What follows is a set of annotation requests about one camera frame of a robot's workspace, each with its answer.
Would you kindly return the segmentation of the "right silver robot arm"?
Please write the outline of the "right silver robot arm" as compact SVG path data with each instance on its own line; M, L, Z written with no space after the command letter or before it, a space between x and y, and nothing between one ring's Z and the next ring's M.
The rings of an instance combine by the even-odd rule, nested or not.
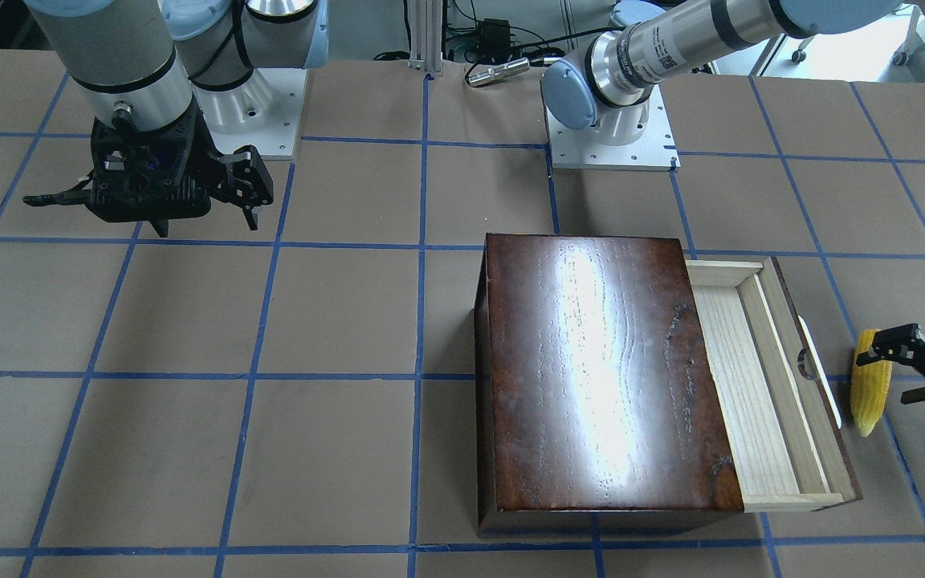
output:
M172 220L214 202L250 230L275 200L259 146L291 94L265 70L305 71L329 55L324 1L30 1L28 8L95 120L87 176L29 207L87 208L109 223Z

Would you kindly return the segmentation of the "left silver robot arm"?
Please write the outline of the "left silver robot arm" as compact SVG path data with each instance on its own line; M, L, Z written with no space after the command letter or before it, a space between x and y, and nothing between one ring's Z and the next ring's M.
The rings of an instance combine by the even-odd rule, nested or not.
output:
M542 77L544 106L566 128L583 131L609 112L638 106L654 87L720 56L777 36L838 35L878 21L894 1L687 1L645 22L593 36L583 55L565 56ZM925 377L925 337L917 324L858 341L852 410L886 394L864 387L864 372L883 363ZM903 404L925 403L925 387L904 391Z

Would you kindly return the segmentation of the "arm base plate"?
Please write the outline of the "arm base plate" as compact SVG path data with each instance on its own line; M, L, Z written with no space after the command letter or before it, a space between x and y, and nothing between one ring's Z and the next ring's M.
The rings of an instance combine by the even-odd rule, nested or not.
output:
M213 142L231 154L254 146L264 160L293 161L308 84L308 70L254 70L244 84L228 91L194 88Z
M660 88L638 106L602 115L594 127L573 131L544 110L556 169L675 171L682 167Z

